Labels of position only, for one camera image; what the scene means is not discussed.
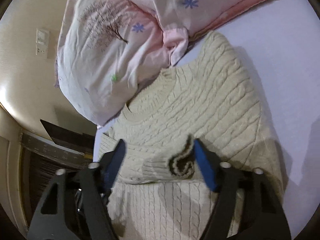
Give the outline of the cream cable-knit sweater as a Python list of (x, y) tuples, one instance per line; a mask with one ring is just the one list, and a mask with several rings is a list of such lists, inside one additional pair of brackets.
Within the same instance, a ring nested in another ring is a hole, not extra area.
[(247, 69), (217, 32), (189, 64), (162, 70), (103, 133), (99, 156), (127, 153), (108, 213), (120, 239), (199, 239), (217, 194), (192, 152), (195, 139), (233, 167), (260, 168), (283, 196), (279, 154)]

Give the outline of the white floral pillow with tree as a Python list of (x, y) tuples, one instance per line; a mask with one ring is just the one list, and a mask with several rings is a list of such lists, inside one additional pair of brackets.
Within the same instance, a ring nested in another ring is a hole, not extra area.
[(103, 126), (140, 83), (170, 65), (156, 20), (129, 0), (68, 0), (57, 44), (59, 87), (86, 119)]

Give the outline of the white wall switch plate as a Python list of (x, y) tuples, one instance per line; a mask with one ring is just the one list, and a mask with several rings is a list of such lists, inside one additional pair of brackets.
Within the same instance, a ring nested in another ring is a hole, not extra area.
[(48, 59), (50, 31), (46, 29), (36, 29), (36, 56)]

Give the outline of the lavender bed sheet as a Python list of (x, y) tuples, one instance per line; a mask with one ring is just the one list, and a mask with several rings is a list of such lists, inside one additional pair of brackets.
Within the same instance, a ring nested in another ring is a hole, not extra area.
[[(307, 0), (275, 0), (212, 32), (233, 47), (262, 104), (279, 154), (278, 198), (295, 237), (319, 204), (319, 19)], [(205, 38), (176, 67), (194, 61)], [(239, 189), (228, 236), (238, 232), (243, 204)]]

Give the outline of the dark bedside cabinet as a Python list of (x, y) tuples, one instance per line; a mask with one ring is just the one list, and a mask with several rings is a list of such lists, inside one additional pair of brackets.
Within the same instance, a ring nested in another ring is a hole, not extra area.
[(58, 168), (75, 171), (93, 160), (94, 137), (40, 120), (50, 139), (31, 132), (20, 135), (20, 179), (23, 201), (35, 207)]

